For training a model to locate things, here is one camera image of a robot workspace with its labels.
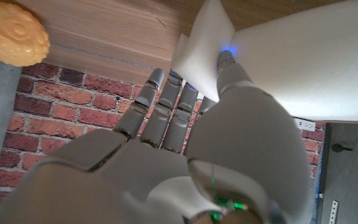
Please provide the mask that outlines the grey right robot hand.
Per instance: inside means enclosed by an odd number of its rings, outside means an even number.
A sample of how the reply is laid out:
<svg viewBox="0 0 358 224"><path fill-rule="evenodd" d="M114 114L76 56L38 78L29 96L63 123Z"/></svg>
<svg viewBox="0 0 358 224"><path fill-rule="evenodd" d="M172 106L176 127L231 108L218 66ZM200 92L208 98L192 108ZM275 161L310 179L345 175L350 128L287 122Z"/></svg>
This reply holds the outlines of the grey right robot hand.
<svg viewBox="0 0 358 224"><path fill-rule="evenodd" d="M225 50L219 101L156 69L114 129L55 150L0 205L0 223L309 223L294 119Z"/></svg>

